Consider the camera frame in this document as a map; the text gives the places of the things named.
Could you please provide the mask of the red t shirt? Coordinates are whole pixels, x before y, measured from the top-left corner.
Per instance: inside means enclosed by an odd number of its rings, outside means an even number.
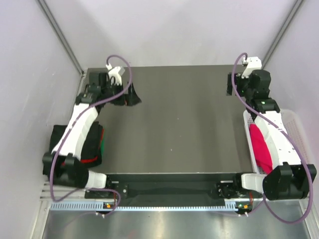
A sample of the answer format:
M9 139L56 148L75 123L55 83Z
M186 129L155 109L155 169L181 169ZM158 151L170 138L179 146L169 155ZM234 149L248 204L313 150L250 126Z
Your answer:
M273 163L264 137L254 123L250 124L249 132L256 164L261 167L266 174L269 174L273 170Z

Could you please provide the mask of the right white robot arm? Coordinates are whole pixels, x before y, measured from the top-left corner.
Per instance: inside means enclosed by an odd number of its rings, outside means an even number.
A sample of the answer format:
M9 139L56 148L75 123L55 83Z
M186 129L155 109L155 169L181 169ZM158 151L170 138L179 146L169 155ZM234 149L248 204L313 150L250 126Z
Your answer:
M304 199L309 194L309 183L313 182L317 170L307 165L311 179L301 163L296 147L287 139L282 113L270 94L271 75L265 70L253 70L248 77L241 73L229 73L227 94L236 88L245 98L246 113L252 123L246 128L251 156L262 172L243 173L232 185L238 197L250 191L265 195L268 200Z

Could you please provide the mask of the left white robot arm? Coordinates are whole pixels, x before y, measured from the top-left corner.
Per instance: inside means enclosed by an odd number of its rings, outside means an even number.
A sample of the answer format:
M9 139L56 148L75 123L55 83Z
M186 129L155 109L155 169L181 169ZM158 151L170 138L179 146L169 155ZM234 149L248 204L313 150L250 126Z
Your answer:
M55 125L50 148L42 158L43 174L54 185L74 188L96 188L101 197L109 197L113 185L107 175L89 168L101 163L101 143L104 129L96 121L105 99L116 106L135 106L141 103L133 85L122 94L124 69L115 67L104 72L90 72L89 82L75 101L68 125Z

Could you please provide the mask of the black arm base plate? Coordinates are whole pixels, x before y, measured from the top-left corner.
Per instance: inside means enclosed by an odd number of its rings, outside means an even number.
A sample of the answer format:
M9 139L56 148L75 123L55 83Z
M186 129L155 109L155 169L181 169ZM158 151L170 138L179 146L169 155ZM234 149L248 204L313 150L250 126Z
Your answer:
M121 195L120 206L222 206L226 199L260 199L235 184L237 173L113 173L107 187Z

